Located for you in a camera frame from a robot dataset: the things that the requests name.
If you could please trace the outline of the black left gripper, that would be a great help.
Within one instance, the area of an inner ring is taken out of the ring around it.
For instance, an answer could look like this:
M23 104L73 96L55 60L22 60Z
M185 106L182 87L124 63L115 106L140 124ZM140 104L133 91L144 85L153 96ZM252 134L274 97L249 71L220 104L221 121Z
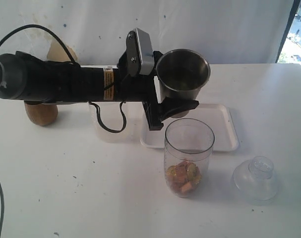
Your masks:
M148 129L159 131L163 128L162 121L175 115L194 110L198 107L197 100L166 97L160 104L156 96L154 77L157 76L157 64L163 56L160 51L153 52L154 67L148 75L138 74L135 77L129 74L128 64L131 59L124 51L117 64L117 98L125 102L141 102L146 115Z

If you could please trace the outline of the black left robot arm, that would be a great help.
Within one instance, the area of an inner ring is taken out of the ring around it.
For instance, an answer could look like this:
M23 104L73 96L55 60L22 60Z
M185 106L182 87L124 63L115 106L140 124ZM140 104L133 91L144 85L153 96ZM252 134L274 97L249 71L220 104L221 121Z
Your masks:
M122 55L111 77L98 67L65 61L43 61L16 52L0 55L0 98L31 104L141 102L151 131L163 128L165 119L195 109L199 102L167 98L158 102L155 72L139 73L137 60Z

